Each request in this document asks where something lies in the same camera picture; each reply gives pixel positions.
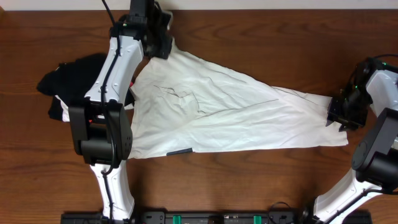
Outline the white t-shirt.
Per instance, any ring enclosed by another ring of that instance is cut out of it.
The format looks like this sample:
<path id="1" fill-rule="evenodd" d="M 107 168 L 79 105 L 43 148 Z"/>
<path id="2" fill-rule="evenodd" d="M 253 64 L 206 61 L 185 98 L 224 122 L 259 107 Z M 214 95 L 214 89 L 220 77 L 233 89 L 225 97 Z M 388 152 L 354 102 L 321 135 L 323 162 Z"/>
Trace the white t-shirt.
<path id="1" fill-rule="evenodd" d="M 133 84 L 131 158 L 183 152 L 345 146 L 330 97 L 269 86 L 177 47 Z"/>

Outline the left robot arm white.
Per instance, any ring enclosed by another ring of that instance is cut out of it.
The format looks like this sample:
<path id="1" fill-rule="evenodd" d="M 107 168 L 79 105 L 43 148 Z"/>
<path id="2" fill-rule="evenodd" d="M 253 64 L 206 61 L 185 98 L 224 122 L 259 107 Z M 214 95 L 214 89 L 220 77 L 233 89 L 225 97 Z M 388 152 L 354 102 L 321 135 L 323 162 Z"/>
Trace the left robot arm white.
<path id="1" fill-rule="evenodd" d="M 68 113 L 73 145 L 94 172 L 103 211 L 63 214 L 62 223 L 130 223 L 134 198 L 129 190 L 126 161 L 132 130 L 124 104 L 136 68 L 145 56 L 167 59 L 173 15 L 126 15 L 110 31 L 109 51 L 93 86 L 83 99 L 71 102 Z"/>

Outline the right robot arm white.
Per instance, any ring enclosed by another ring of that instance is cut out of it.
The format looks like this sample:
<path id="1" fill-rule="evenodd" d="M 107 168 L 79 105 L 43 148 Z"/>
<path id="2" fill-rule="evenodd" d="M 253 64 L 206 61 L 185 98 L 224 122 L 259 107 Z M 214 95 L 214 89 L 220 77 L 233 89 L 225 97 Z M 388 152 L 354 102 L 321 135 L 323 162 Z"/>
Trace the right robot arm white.
<path id="1" fill-rule="evenodd" d="M 303 211 L 301 223 L 371 223 L 370 214 L 357 208 L 379 195 L 397 195 L 397 67 L 379 56 L 357 64 L 340 96 L 332 98 L 327 123 L 356 130 L 369 110 L 377 120 L 356 147 L 351 169 Z"/>

